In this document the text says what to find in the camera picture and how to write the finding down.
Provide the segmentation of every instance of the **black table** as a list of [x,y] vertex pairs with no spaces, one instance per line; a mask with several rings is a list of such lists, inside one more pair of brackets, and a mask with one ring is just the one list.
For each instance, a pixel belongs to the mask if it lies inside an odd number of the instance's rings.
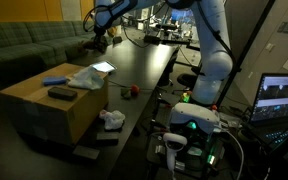
[[86,57],[72,61],[72,64],[88,66],[102,60],[108,60],[117,67],[109,81],[125,86],[136,84],[141,89],[137,97],[130,100],[122,99],[121,87],[109,83],[108,111],[118,110],[125,116],[125,124],[119,133],[119,142],[112,146],[96,145],[96,134],[104,132],[104,121],[97,119],[87,130],[78,143],[81,146],[100,150],[96,161],[88,165],[89,173],[94,179],[107,179],[114,164],[123,150],[130,134],[149,101],[159,78],[161,77],[174,48],[165,45],[149,45],[140,48],[130,41],[123,41],[115,46],[109,46],[105,54],[90,51]]

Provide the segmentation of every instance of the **laptop keyboard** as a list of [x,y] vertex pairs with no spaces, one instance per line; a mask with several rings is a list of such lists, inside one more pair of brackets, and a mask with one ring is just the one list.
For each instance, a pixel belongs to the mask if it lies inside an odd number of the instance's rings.
[[288,137],[288,130],[283,132],[284,130],[269,131],[269,133],[264,134],[263,140],[273,149]]

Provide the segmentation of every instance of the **electronic device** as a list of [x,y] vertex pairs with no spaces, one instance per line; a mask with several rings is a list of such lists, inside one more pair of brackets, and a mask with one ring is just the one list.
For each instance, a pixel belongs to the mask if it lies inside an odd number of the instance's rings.
[[251,133],[272,149],[287,139],[288,74],[262,74],[248,125]]
[[72,101],[77,97],[77,92],[69,89],[64,89],[60,87],[52,87],[47,91],[48,96],[56,98],[56,99],[62,99],[67,101]]
[[95,64],[91,64],[90,66],[94,67],[97,71],[105,73],[109,73],[117,69],[112,63],[108,61],[101,61]]
[[179,23],[192,23],[191,21],[194,21],[193,12],[191,10],[172,9],[171,18],[172,24],[175,24],[175,21],[178,21]]
[[97,159],[100,151],[97,149],[77,145],[73,151],[74,155],[81,156],[88,159]]
[[48,76],[43,78],[43,85],[59,85],[59,84],[66,84],[66,77],[65,76]]
[[167,167],[170,171],[174,171],[176,153],[187,144],[187,139],[178,134],[165,133],[163,140],[166,146]]
[[190,121],[206,134],[213,133],[214,128],[220,126],[220,117],[216,111],[211,111],[196,104],[177,103],[171,110],[170,125],[181,126]]
[[96,135],[97,145],[116,145],[118,143],[118,132],[101,132]]

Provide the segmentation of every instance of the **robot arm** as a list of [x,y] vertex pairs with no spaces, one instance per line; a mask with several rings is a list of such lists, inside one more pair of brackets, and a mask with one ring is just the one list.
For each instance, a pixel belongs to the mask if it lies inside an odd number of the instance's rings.
[[224,80],[232,71],[223,0],[202,0],[192,4],[201,49],[201,72],[191,97],[202,105],[211,105]]
[[144,9],[157,4],[157,0],[117,0],[111,3],[110,0],[96,0],[96,22],[94,31],[96,36],[105,34],[105,30],[112,27],[114,21],[123,14],[136,9]]

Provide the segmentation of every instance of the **floor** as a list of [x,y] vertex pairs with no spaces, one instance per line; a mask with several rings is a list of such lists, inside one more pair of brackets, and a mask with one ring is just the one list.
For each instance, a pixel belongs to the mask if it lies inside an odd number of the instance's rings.
[[[144,33],[134,28],[127,28],[126,32],[132,39],[144,38]],[[125,34],[121,36],[123,40],[126,39]],[[183,63],[194,64],[198,63],[198,59],[199,56],[196,51],[182,47],[177,60]],[[175,64],[174,72],[171,74],[174,85],[163,87],[167,90],[167,93],[164,93],[165,96],[174,97],[174,95],[171,94],[173,89],[184,88],[176,81],[177,76],[183,72],[192,73],[188,66]],[[237,85],[233,83],[222,105],[228,108],[229,106],[233,106],[244,110],[246,106],[243,104],[246,102],[246,99],[239,92]],[[147,105],[137,125],[139,132],[135,131],[129,138],[125,149],[115,164],[110,179],[145,179],[148,165],[145,158],[146,130],[152,117],[152,108],[152,104]],[[37,164],[41,163],[45,164],[43,168],[37,166]],[[80,166],[76,162],[32,151],[18,136],[7,118],[0,113],[0,177],[4,177],[0,179],[89,179],[91,175],[87,174],[87,171],[87,168]],[[225,173],[227,173],[226,177],[231,179],[230,170],[225,171]],[[181,176],[178,173],[176,173],[175,176],[177,179],[191,179]],[[160,169],[156,179],[171,179],[171,176],[166,169]]]

